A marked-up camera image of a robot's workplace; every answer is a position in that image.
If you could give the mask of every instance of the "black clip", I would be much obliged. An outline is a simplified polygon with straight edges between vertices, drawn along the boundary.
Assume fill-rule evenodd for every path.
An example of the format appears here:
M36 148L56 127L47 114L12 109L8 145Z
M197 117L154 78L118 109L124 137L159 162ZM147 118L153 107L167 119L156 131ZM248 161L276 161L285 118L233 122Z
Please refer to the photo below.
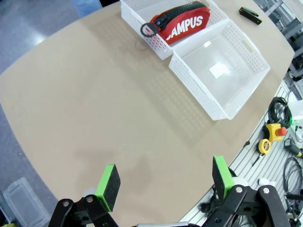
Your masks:
M251 11L250 9L248 8L245 8L245 7L241 7L239 9L239 13L240 15L246 17L248 20L254 22L255 24L259 25L262 23L262 20L260 20L258 18L259 14L254 12L254 11Z

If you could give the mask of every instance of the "zipper pull ring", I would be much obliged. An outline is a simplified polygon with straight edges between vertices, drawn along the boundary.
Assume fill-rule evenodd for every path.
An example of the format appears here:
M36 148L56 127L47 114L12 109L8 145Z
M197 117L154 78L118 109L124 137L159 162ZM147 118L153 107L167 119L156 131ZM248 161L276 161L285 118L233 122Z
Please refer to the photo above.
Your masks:
M141 26L140 32L145 37L153 37L159 31L159 28L154 23L145 23Z

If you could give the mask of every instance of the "screw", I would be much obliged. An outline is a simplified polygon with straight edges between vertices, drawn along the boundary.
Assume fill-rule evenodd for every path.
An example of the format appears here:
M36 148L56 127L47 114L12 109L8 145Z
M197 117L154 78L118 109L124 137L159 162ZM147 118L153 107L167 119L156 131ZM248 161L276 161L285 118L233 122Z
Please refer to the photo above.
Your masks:
M91 196L87 197L87 198L86 198L86 201L87 201L87 202L92 202L92 201L93 201L93 197L91 197Z
M268 193L269 193L269 189L268 189L268 188L264 188L264 189L263 189L263 192L264 192L265 194L268 194Z
M215 221L215 223L220 223L221 222L221 218L216 218L214 221Z
M241 193L242 191L243 191L243 189L242 189L241 187L237 187L237 188L236 188L236 192L237 192L237 193Z
M68 201L64 201L63 206L67 207L67 206L68 206L68 204L70 204L70 202L68 202Z

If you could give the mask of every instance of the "green gripper pad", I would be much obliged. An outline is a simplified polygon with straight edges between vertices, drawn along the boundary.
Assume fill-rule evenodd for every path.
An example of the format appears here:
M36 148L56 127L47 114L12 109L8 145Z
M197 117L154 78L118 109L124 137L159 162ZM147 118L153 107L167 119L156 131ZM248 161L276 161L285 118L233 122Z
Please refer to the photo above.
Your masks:
M107 165L95 195L103 201L108 212L112 212L120 188L120 177L116 165Z
M219 200L222 201L235 185L223 156L213 158L213 179Z

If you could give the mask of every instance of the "blue floor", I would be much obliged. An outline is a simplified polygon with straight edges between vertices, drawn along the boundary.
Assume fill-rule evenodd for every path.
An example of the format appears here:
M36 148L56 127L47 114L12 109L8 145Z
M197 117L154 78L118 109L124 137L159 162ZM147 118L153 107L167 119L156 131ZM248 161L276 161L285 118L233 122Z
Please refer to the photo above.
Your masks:
M3 0L0 2L0 76L22 55L77 20L71 0ZM0 105L0 191L25 177L52 214L57 199L30 164Z

